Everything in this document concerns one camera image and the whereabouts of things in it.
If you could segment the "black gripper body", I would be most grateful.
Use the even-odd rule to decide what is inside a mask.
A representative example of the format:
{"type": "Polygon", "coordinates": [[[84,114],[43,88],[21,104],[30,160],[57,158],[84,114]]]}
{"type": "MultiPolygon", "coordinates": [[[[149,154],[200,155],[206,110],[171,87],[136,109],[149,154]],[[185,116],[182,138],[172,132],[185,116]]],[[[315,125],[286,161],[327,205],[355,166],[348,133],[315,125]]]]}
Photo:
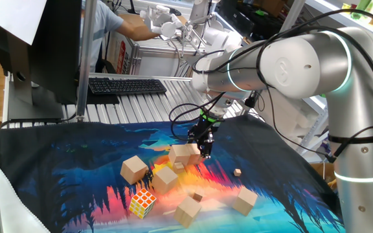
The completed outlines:
{"type": "Polygon", "coordinates": [[[218,127],[219,121],[213,118],[199,118],[197,123],[192,126],[196,128],[196,141],[201,140],[204,136],[208,135],[208,131],[213,127],[218,127]]]}

